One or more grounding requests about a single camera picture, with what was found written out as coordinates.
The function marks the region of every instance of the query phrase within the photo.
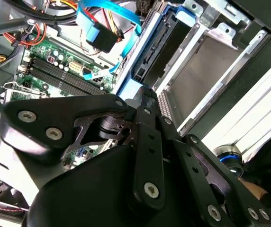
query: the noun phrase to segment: red wire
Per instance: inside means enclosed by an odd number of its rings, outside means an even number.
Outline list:
[[[103,8],[102,8],[102,12],[103,12],[103,15],[104,15],[104,19],[106,21],[107,28],[110,29],[110,24],[109,24],[108,18],[106,16],[106,12],[105,12],[105,10]]]
[[[21,41],[20,43],[23,44],[23,45],[27,45],[27,46],[35,46],[35,45],[40,44],[40,43],[45,39],[45,37],[46,37],[47,26],[46,26],[46,24],[44,24],[44,33],[43,33],[42,38],[41,38],[38,42],[33,43],[34,41],[38,40],[39,37],[40,37],[40,28],[39,28],[39,26],[38,26],[37,24],[36,24],[36,28],[37,28],[37,36],[36,36],[36,39],[35,39],[35,40],[33,40],[31,43],[29,43],[29,42],[23,42],[23,41]],[[9,33],[5,33],[4,36],[6,36],[6,37],[7,37],[8,39],[10,39],[12,42],[14,42],[14,41],[16,40],[15,37],[13,37],[13,36],[12,36],[11,34],[9,34]]]
[[[21,212],[21,211],[23,211],[23,210],[21,210],[21,209],[10,210],[10,209],[4,209],[4,208],[0,208],[0,210],[3,210],[3,211],[10,211],[10,212]]]

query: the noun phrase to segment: metal bracket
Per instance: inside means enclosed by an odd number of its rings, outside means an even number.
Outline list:
[[[243,13],[238,11],[235,7],[230,5],[226,0],[204,0],[210,6],[215,8],[225,17],[230,19],[236,25],[240,23],[240,21],[245,22],[247,25],[251,23],[251,20]]]
[[[200,17],[204,12],[203,7],[194,0],[185,0],[183,3],[183,7],[188,9],[190,12],[195,14],[197,17]]]
[[[11,88],[12,86],[16,86],[16,87],[20,88],[21,90],[17,90],[17,89]],[[8,82],[8,83],[5,83],[2,86],[2,88],[4,88],[7,91],[17,92],[17,93],[24,94],[24,95],[37,96],[37,98],[47,98],[47,94],[46,93],[40,92],[40,91],[37,91],[37,90],[33,90],[33,89],[30,89],[30,88],[27,88],[27,87],[23,87],[23,86],[19,85],[17,82]]]

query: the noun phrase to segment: silver screw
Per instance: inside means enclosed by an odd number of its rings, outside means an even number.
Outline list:
[[[248,208],[248,212],[250,213],[251,217],[253,217],[256,220],[259,220],[258,214],[254,211],[252,208]]]
[[[30,39],[31,41],[35,39],[35,36],[34,35],[29,35],[28,36],[28,39]]]
[[[167,124],[172,124],[171,120],[169,120],[168,118],[165,118],[165,122],[166,122]]]
[[[31,123],[36,120],[36,114],[34,112],[24,110],[18,113],[18,118],[23,122]]]
[[[217,208],[213,205],[209,205],[207,207],[208,209],[208,213],[210,214],[210,216],[216,220],[216,221],[220,221],[221,220],[221,214],[220,212],[217,210]]]
[[[148,114],[151,114],[151,112],[150,112],[150,110],[148,110],[148,109],[144,109],[144,111],[146,112],[146,113],[148,113]]]
[[[259,209],[259,211],[266,220],[268,220],[268,221],[270,220],[270,217],[263,209]]]
[[[156,199],[159,197],[159,189],[151,182],[147,182],[144,185],[144,190],[149,197]]]
[[[46,130],[46,136],[52,140],[59,140],[63,137],[63,133],[57,128],[49,128]]]
[[[123,106],[123,103],[118,100],[116,101],[116,104],[118,104],[119,106]]]
[[[35,25],[35,24],[36,24],[36,21],[35,21],[34,19],[28,19],[28,20],[27,20],[27,23],[28,23],[29,25]]]
[[[198,143],[198,141],[197,141],[197,139],[196,139],[196,138],[194,138],[194,137],[192,137],[192,136],[191,136],[191,137],[190,137],[190,139],[191,139],[191,141],[192,141],[192,142],[194,142],[194,143]]]

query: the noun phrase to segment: capacitor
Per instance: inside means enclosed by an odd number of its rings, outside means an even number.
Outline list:
[[[60,61],[63,61],[63,60],[64,60],[64,55],[60,54],[60,55],[58,56],[58,59],[59,59]]]
[[[54,54],[55,57],[59,56],[59,52],[58,52],[57,50],[55,50],[55,51],[53,52],[53,54]]]

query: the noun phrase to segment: black wire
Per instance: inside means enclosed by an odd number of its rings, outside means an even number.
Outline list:
[[[32,28],[33,26],[29,26],[25,32],[22,33],[21,35],[21,41],[26,40],[26,38],[28,37],[28,33],[30,31],[33,30]],[[8,57],[6,58],[5,61],[0,62],[0,68],[3,67],[4,65],[8,64],[9,62],[11,62],[15,57],[18,56],[18,54],[24,49],[24,46],[19,46],[17,45],[12,52],[8,55]]]
[[[44,14],[44,13],[35,11],[22,1],[20,1],[19,3],[15,2],[14,0],[5,0],[5,1],[12,8],[14,8],[16,11],[22,13],[23,15],[27,16],[28,18],[31,18],[36,21],[46,23],[49,25],[54,25],[54,24],[66,25],[71,22],[75,22],[75,20],[76,20],[76,13],[75,12],[64,15],[64,16],[56,17],[53,15],[48,15],[48,14]]]

